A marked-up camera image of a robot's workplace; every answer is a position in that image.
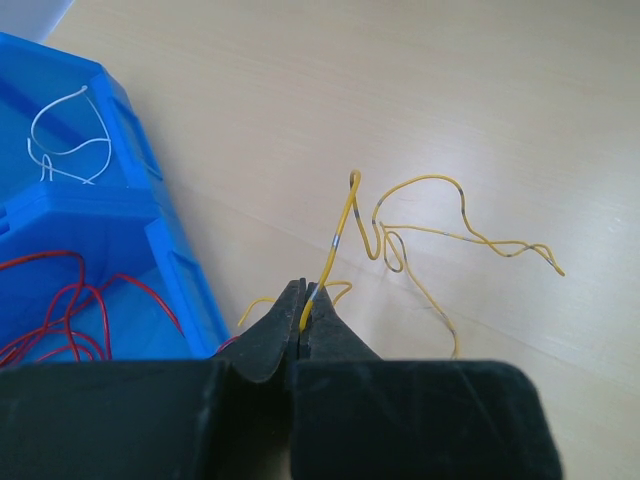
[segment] blue storage box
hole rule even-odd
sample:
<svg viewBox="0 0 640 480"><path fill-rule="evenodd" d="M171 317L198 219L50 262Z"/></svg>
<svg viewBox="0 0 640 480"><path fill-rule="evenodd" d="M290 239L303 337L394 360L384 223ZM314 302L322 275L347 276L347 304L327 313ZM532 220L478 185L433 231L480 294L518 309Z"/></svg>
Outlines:
<svg viewBox="0 0 640 480"><path fill-rule="evenodd" d="M84 257L88 284L125 273L155 290L184 336L148 294L116 282L105 292L114 359L213 355L229 332L122 87L97 63L0 34L0 124L0 262L71 250ZM0 348L40 327L54 295L77 281L73 258L0 272ZM72 324L103 344L96 302ZM25 360L66 342L46 336Z"/></svg>

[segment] white wire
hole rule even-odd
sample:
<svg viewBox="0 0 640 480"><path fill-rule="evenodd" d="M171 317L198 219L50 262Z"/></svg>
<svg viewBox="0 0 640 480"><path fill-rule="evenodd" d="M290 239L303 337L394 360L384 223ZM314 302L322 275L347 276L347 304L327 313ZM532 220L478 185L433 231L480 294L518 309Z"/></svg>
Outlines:
<svg viewBox="0 0 640 480"><path fill-rule="evenodd" d="M81 181L83 184L89 184L89 185L94 185L93 180L95 180L96 178L98 178L100 175L102 175L105 170L107 168L109 168L109 165L111 164L111 156L113 153L113 149L112 149L112 145L111 145L111 137L109 136L109 132L107 130L107 126L104 123L104 120L102 119L102 116L100 115L100 112L98 112L98 109L96 108L96 106L94 105L94 103L91 101L91 99L85 94L85 92L87 91L88 87L86 85L83 85L80 90L78 90L77 92L74 92L70 95L66 95L64 97L61 97L53 102L51 102L49 105L45 106L42 110L40 110L38 112L38 114L33 118L33 121L31 122L31 129L30 129L30 133L31 133L31 138L27 138L27 152L29 153L29 156L31 157L31 159L38 165L40 165L43 169L42 172L42 176L40 178L40 181L44 181L45 178L45 170L49 170L49 180L53 181L53 173L59 173L60 175L64 175L70 178L74 178L76 180ZM85 94L85 98L87 99L87 102L89 102L89 105L91 106L91 109L94 111L94 113L96 114L96 116L98 117L98 121L100 122L100 125L102 126L102 130L104 131L105 137L97 137L97 138L92 138L87 140L86 142L81 143L80 145L70 149L70 150L66 150L63 152L54 152L52 150L47 149L44 145L42 145L38 139L36 138L35 135L35 128L36 128L36 124L38 123L38 120L40 120L40 118L42 117L42 115L44 115L48 110L52 109L53 107L55 107L56 105L59 105L63 102L66 102L67 100L71 100L72 98L75 98L79 95ZM46 152L42 159L43 161L40 162L38 161L35 156L33 155L33 150L32 150L32 145L31 145L31 141L33 139L33 143L35 143L38 147L40 147L44 152ZM81 150L82 148L86 147L87 145L90 145L92 143L97 143L97 142L107 142L107 146L108 146L108 153L107 153L107 160L105 161L105 164L102 166L102 168L98 171L98 173L96 173L95 175L92 175L89 178L82 178L79 177L77 175L73 175L71 173L65 172L63 170L58 170L53 168L53 162L51 161L51 157L50 155L55 155L55 156L64 156L64 155L70 155L72 153L77 152L78 150Z"/></svg>

